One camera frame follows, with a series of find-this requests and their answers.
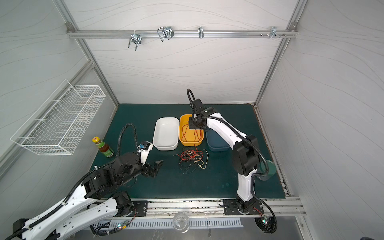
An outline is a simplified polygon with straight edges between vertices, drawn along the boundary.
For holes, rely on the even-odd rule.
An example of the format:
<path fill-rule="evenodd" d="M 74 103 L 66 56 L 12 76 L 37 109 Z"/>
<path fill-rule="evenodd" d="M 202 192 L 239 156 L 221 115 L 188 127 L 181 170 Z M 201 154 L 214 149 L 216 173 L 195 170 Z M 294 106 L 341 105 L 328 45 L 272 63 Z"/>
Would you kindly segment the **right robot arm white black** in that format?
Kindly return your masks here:
<path fill-rule="evenodd" d="M 215 108 L 205 107 L 191 89 L 187 89 L 187 97 L 192 108 L 190 129 L 209 128 L 231 147 L 232 164 L 238 173 L 237 208 L 242 214 L 249 213 L 256 202 L 261 202 L 255 194 L 255 177 L 267 177 L 270 173 L 267 159 L 257 146 L 257 138 L 237 130 Z"/>

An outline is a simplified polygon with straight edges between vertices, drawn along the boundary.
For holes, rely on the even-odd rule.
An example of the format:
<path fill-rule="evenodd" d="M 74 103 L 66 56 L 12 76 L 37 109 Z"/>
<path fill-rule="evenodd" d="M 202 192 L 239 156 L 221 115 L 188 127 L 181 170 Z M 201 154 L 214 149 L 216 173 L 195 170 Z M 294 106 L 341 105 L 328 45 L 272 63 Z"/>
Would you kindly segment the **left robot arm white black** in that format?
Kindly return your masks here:
<path fill-rule="evenodd" d="M 124 125 L 113 161 L 94 167 L 77 181 L 63 200 L 42 214 L 14 222 L 13 233 L 7 238 L 64 240 L 104 218 L 129 216 L 136 211 L 128 193 L 118 189 L 138 176 L 154 178 L 164 162 L 147 163 L 154 145 L 148 141 L 139 143 L 136 130 L 133 130 L 135 152 L 121 155 L 122 138 L 128 127 L 135 128 L 132 123 Z"/>

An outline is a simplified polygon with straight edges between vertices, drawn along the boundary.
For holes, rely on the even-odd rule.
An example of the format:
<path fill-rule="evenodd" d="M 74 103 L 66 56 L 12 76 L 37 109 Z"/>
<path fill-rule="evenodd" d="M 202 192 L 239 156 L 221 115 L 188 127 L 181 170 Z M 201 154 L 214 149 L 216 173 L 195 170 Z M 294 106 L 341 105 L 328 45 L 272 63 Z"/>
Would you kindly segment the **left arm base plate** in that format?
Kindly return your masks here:
<path fill-rule="evenodd" d="M 118 206 L 115 217 L 145 217 L 147 215 L 148 201 L 131 201 Z"/>

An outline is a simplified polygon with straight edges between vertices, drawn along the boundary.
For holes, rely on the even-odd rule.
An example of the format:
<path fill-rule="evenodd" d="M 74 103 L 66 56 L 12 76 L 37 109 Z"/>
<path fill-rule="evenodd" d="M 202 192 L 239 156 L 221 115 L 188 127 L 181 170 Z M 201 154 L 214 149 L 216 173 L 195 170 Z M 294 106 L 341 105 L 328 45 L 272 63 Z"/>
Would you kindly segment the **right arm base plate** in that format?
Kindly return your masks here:
<path fill-rule="evenodd" d="M 262 216 L 264 209 L 262 203 L 255 198 L 244 202 L 241 199 L 221 199 L 219 206 L 224 209 L 226 216 L 256 215 Z"/>

